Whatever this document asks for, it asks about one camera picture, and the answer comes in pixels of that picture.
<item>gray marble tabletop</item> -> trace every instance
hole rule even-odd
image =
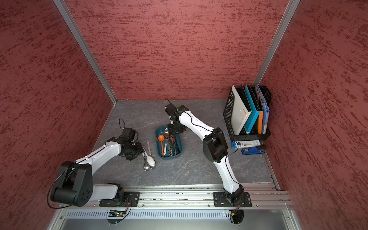
[[[214,128],[220,127],[227,133],[223,110],[226,100],[172,100],[175,106],[185,105],[197,118]],[[106,128],[96,147],[102,146],[111,137],[119,137],[121,130],[119,118],[125,121],[126,127],[139,133],[139,142],[147,149],[150,143],[152,156],[156,161],[156,169],[144,171],[143,157],[128,161],[116,156],[99,168],[93,175],[95,184],[119,183],[124,186],[151,185],[186,185],[186,184],[221,184],[222,180],[214,164],[203,154],[202,141],[190,129],[181,134],[183,151],[176,159],[163,160],[157,154],[155,130],[169,123],[164,111],[164,101],[131,101],[120,100],[113,109]],[[226,136],[231,148],[230,139]],[[233,172],[240,183],[272,182],[260,154],[242,155],[238,150],[229,157]]]

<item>black cable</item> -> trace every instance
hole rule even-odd
[[[121,125],[120,125],[120,120],[122,120],[124,122],[124,128],[125,128],[125,121],[123,119],[119,118],[119,126],[120,126],[120,129],[122,130]]]
[[[86,159],[83,159],[83,160],[81,160],[80,162],[78,162],[78,163],[75,163],[73,166],[75,166],[76,164],[79,164],[79,163],[81,163],[82,161],[84,161],[84,160],[86,160]],[[46,195],[46,202],[47,202],[47,205],[49,206],[49,208],[52,208],[52,209],[61,209],[61,208],[67,208],[67,207],[70,207],[71,205],[68,205],[68,206],[64,206],[64,207],[51,207],[51,205],[50,205],[50,203],[49,203],[49,195],[50,195],[50,192],[51,192],[51,189],[52,189],[52,187],[54,186],[54,184],[55,184],[55,182],[66,172],[66,171],[68,171],[70,169],[70,167],[68,167],[62,174],[60,174],[57,178],[56,178],[56,180],[54,180],[54,182],[52,183],[52,185],[51,185],[51,187],[50,187],[50,189],[49,189],[49,191],[48,191],[48,193],[47,193],[47,195]],[[72,174],[72,172],[75,170],[75,168],[74,169],[72,169],[72,171],[69,173],[69,175],[68,175],[68,177]]]
[[[127,202],[127,200],[128,200],[128,197],[127,197],[126,200],[124,199],[124,209],[125,209],[125,203]],[[129,208],[129,204],[128,204],[127,209],[125,209],[123,212],[126,212],[128,210],[128,208]],[[122,211],[119,211],[119,210],[116,210],[116,209],[111,209],[109,212],[121,213]]]
[[[244,192],[244,187],[243,187],[243,185],[241,185],[240,183],[236,182],[236,181],[234,180],[234,178],[231,176],[230,170],[229,170],[229,168],[227,167],[227,164],[226,164],[226,158],[225,158],[225,166],[226,166],[227,171],[229,172],[229,175],[230,175],[231,179],[232,179],[235,183],[237,183],[239,186],[241,186],[241,188],[243,189],[243,200],[244,200],[243,216],[242,216],[241,220],[239,221],[239,223],[241,223],[241,222],[243,221],[243,219],[244,219],[244,210],[245,210],[245,192]]]
[[[190,122],[192,123],[192,125],[195,125],[195,126],[198,126],[198,127],[204,128],[204,129],[205,129],[205,130],[207,130],[207,131],[211,131],[211,132],[217,132],[217,133],[225,134],[225,135],[229,136],[231,139],[233,139],[233,141],[234,141],[234,142],[235,142],[235,144],[236,144],[236,150],[235,150],[235,151],[233,151],[232,153],[228,154],[228,156],[230,156],[231,154],[233,154],[233,153],[235,153],[236,151],[238,151],[238,149],[239,149],[239,145],[236,143],[236,141],[234,140],[234,138],[233,138],[232,136],[230,136],[229,134],[224,133],[224,132],[220,132],[220,131],[215,131],[215,130],[208,130],[208,129],[206,129],[206,128],[205,128],[205,127],[203,127],[203,126],[200,126],[200,125],[196,125],[196,124],[194,124],[194,123],[193,123],[193,117],[192,117],[189,113],[187,113],[187,112],[185,112],[185,111],[176,111],[176,112],[174,112],[174,113],[179,113],[179,112],[182,112],[182,113],[186,113],[186,114],[188,114],[188,116],[190,116]]]
[[[174,113],[179,113],[179,112],[183,112],[183,113],[188,114],[188,116],[190,116],[190,120],[191,120],[192,125],[195,125],[195,126],[199,126],[199,127],[201,127],[201,128],[204,128],[204,129],[205,129],[205,130],[207,130],[207,131],[217,132],[217,133],[222,133],[222,134],[228,135],[231,139],[233,139],[233,141],[235,142],[235,144],[236,144],[236,147],[237,147],[237,148],[236,148],[236,150],[235,150],[235,151],[233,151],[232,153],[228,154],[228,155],[226,156],[226,158],[228,158],[231,154],[233,154],[233,153],[235,153],[236,151],[238,151],[238,149],[239,149],[239,145],[236,143],[236,141],[234,140],[234,138],[233,138],[232,136],[230,136],[229,134],[226,134],[226,133],[224,133],[224,132],[214,131],[214,130],[208,130],[208,129],[206,129],[206,128],[205,128],[205,127],[203,127],[203,126],[200,126],[200,125],[196,125],[196,124],[194,124],[194,123],[193,123],[193,117],[192,117],[189,113],[187,113],[187,112],[185,112],[185,111],[177,111],[177,112],[174,112]],[[239,184],[238,182],[236,182],[236,181],[234,180],[234,178],[231,176],[230,170],[229,170],[229,168],[227,167],[227,164],[226,164],[226,158],[225,158],[225,165],[226,165],[227,171],[229,172],[229,175],[230,175],[231,179],[232,179],[235,183],[237,183],[239,186],[241,186],[241,188],[243,189],[243,199],[244,199],[243,216],[242,216],[242,218],[241,218],[241,221],[239,222],[239,223],[241,223],[241,222],[243,221],[243,219],[244,219],[244,210],[245,210],[245,194],[244,194],[244,187],[243,187],[243,185],[241,185],[241,184]]]
[[[127,197],[127,199],[128,199],[128,205],[129,205],[129,200],[130,200],[130,203],[132,203],[132,200],[129,197]],[[130,213],[131,210],[132,210],[132,205],[130,206],[129,212],[128,213],[125,213],[125,217],[127,217],[129,215],[129,213]]]
[[[166,100],[168,100],[168,101],[169,101],[169,99],[165,98],[165,102],[164,102],[165,107],[166,107]]]

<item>wire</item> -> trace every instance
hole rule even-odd
[[[233,139],[233,141],[235,142],[235,144],[236,144],[236,147],[237,147],[237,148],[236,148],[236,150],[235,150],[235,151],[233,151],[232,153],[228,154],[228,155],[226,156],[226,158],[228,158],[231,154],[233,154],[233,153],[235,153],[236,151],[238,151],[238,149],[239,149],[239,145],[236,143],[236,141],[234,140],[234,138],[233,138],[232,136],[230,136],[229,134],[226,134],[226,133],[224,133],[224,132],[220,132],[220,131],[208,130],[208,129],[206,129],[206,128],[205,128],[205,127],[203,127],[203,126],[200,126],[200,125],[196,125],[196,124],[194,124],[194,123],[193,123],[193,117],[192,117],[189,113],[187,113],[187,112],[185,112],[185,111],[177,111],[177,112],[174,112],[174,113],[179,113],[179,112],[182,112],[182,113],[186,113],[186,114],[188,114],[188,115],[190,116],[190,120],[191,120],[192,125],[195,125],[195,126],[199,126],[199,127],[201,127],[201,128],[204,128],[204,129],[205,129],[205,130],[207,130],[207,131],[212,131],[212,132],[217,132],[217,133],[225,134],[225,135],[229,136],[231,139]],[[241,218],[241,221],[239,221],[239,223],[241,223],[241,222],[243,221],[243,219],[244,219],[244,210],[245,210],[245,195],[244,195],[244,187],[243,187],[243,185],[241,185],[241,184],[239,184],[238,182],[236,182],[236,181],[234,180],[234,178],[231,176],[230,170],[229,170],[229,168],[228,168],[228,166],[227,166],[227,163],[226,163],[226,158],[225,158],[225,165],[226,165],[227,171],[229,172],[229,175],[230,175],[231,179],[232,179],[235,183],[237,183],[239,186],[241,186],[241,188],[243,189],[243,200],[244,200],[243,216],[242,216],[242,218]]]
[[[237,212],[239,208],[240,208],[240,204],[238,205],[238,207],[235,210],[233,210],[231,212],[235,212],[235,211]]]
[[[165,103],[164,103],[164,104],[165,104],[165,107],[166,107],[166,100],[169,100],[169,99],[165,98]],[[171,102],[170,102],[170,101],[169,101],[169,103],[171,104]]]
[[[179,113],[179,112],[182,112],[182,113],[186,113],[186,114],[188,114],[188,116],[190,116],[190,122],[192,123],[192,125],[195,125],[195,126],[198,126],[198,127],[204,128],[205,130],[210,131],[210,132],[217,132],[217,133],[225,134],[225,135],[229,136],[231,139],[233,139],[233,141],[234,141],[234,142],[235,142],[235,144],[236,144],[236,150],[235,150],[235,151],[233,151],[232,153],[228,154],[228,156],[230,156],[231,154],[233,154],[233,153],[235,153],[236,151],[238,151],[238,149],[239,149],[239,145],[236,143],[236,141],[234,140],[234,138],[233,138],[232,136],[230,136],[229,134],[224,133],[224,132],[220,132],[220,131],[215,131],[215,130],[208,130],[208,129],[206,129],[206,128],[205,128],[205,127],[203,127],[203,126],[200,126],[200,125],[196,125],[196,124],[194,124],[194,123],[193,123],[193,117],[192,117],[189,113],[187,113],[187,112],[185,112],[185,111],[176,111],[176,112],[174,112],[174,113]]]
[[[78,163],[75,163],[73,166],[75,166],[76,164],[79,164],[79,163],[81,163],[82,161],[85,161],[86,160],[86,158],[85,159],[83,159],[83,160],[81,160],[80,162],[78,162]],[[68,206],[64,206],[64,207],[51,207],[51,205],[50,205],[50,203],[49,203],[49,194],[50,194],[50,192],[51,192],[51,189],[53,188],[53,186],[54,186],[54,184],[55,184],[55,182],[66,172],[66,171],[68,171],[70,169],[70,167],[68,167],[62,174],[60,174],[55,180],[54,180],[54,182],[52,183],[52,185],[51,185],[51,187],[50,187],[50,189],[49,189],[49,191],[47,192],[47,194],[46,194],[46,202],[47,202],[47,205],[48,205],[48,207],[49,208],[52,208],[52,209],[62,209],[62,208],[67,208],[67,207],[70,207],[71,205],[68,205]],[[69,173],[69,175],[68,175],[68,177],[67,178],[69,178],[69,176],[72,174],[72,172],[75,170],[75,168],[74,169],[72,169],[72,171]]]
[[[126,215],[125,215],[125,217],[127,217],[128,215],[129,215],[129,213],[130,213],[130,211],[132,210],[132,205],[130,206],[130,209],[129,209],[129,212],[128,213],[126,213]]]
[[[241,185],[241,184],[239,184],[238,182],[236,182],[236,181],[234,180],[234,178],[231,176],[230,170],[229,170],[229,168],[227,167],[226,158],[225,158],[225,166],[226,166],[227,171],[229,172],[229,175],[230,175],[231,179],[232,179],[235,183],[237,183],[239,186],[241,186],[241,188],[243,189],[243,200],[244,200],[243,216],[242,216],[241,220],[239,221],[239,223],[241,223],[241,222],[243,221],[243,219],[244,219],[244,210],[245,210],[245,194],[244,194],[244,187],[243,187],[243,185]]]
[[[124,128],[125,128],[125,121],[123,119],[119,118],[119,126],[120,126],[120,129],[123,130],[124,128],[121,128],[120,120],[122,120],[124,122]]]

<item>black mounting plate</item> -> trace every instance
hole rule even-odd
[[[239,206],[239,203],[234,204],[233,206],[231,204],[228,203],[227,199],[226,199],[226,194],[224,192],[214,192],[213,193],[213,202],[215,204],[215,207],[235,207],[237,208]],[[251,201],[251,197],[249,196],[248,192],[244,192],[244,196],[241,196],[241,205],[240,207],[251,207],[252,206],[252,201]]]
[[[129,206],[137,207],[139,195],[140,192],[124,192],[124,199],[129,198]],[[121,207],[121,202],[119,199],[104,199],[100,201],[100,207]]]

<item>blue plastic tray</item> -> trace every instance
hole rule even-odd
[[[159,141],[159,135],[163,135],[163,132],[165,131],[166,128],[167,128],[167,125],[163,125],[156,129],[155,135],[156,135],[157,155],[163,160],[170,160],[170,159],[178,158],[179,156],[181,156],[181,153],[183,152],[183,145],[181,144],[181,139],[180,139],[179,134],[176,135],[176,146],[180,150],[180,153],[174,156],[164,155],[164,157],[162,157],[162,148],[161,148],[161,141]],[[166,140],[167,139],[165,138],[165,140],[162,142],[163,147],[165,147]]]

